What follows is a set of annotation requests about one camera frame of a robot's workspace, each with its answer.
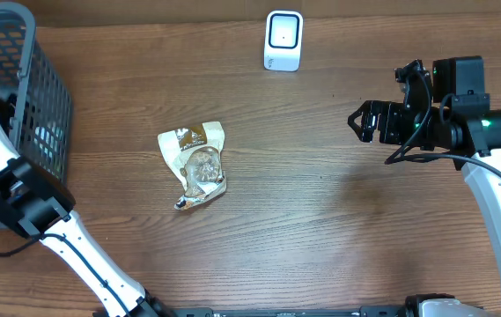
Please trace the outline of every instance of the wooden surface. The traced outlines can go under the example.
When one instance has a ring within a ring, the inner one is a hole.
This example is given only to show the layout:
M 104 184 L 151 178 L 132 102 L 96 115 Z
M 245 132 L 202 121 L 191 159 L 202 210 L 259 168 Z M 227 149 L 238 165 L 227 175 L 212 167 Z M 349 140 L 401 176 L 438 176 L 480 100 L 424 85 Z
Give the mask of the wooden surface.
M 501 0 L 16 0 L 39 26 L 265 20 L 273 10 L 305 18 L 501 12 Z
M 448 292 L 499 312 L 474 197 L 448 161 L 384 166 L 346 124 L 400 100 L 393 68 L 483 55 L 501 107 L 501 14 L 310 19 L 301 69 L 262 68 L 255 22 L 41 29 L 75 101 L 69 188 L 92 236 L 170 306 L 344 308 Z M 193 212 L 157 134 L 219 120 L 228 189 Z M 0 248 L 20 241 L 0 232 Z M 0 316 L 101 304 L 55 254 L 0 259 Z

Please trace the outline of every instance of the basket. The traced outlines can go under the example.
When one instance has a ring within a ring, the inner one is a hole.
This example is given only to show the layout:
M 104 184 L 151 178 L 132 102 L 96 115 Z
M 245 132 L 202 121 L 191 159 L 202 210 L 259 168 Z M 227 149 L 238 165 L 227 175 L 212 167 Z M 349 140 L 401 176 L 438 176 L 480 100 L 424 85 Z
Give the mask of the basket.
M 65 183 L 72 100 L 35 28 L 25 6 L 0 3 L 0 97 L 15 104 L 9 138 L 19 154 Z

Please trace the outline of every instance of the white plastic wrapper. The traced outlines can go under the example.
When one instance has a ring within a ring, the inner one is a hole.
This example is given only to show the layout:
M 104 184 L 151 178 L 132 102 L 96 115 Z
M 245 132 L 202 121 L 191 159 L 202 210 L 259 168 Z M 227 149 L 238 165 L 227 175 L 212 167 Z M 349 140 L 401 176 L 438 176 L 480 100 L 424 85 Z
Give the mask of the white plastic wrapper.
M 225 172 L 221 151 L 225 132 L 219 122 L 176 129 L 158 135 L 164 161 L 181 181 L 185 193 L 175 209 L 186 210 L 223 194 Z

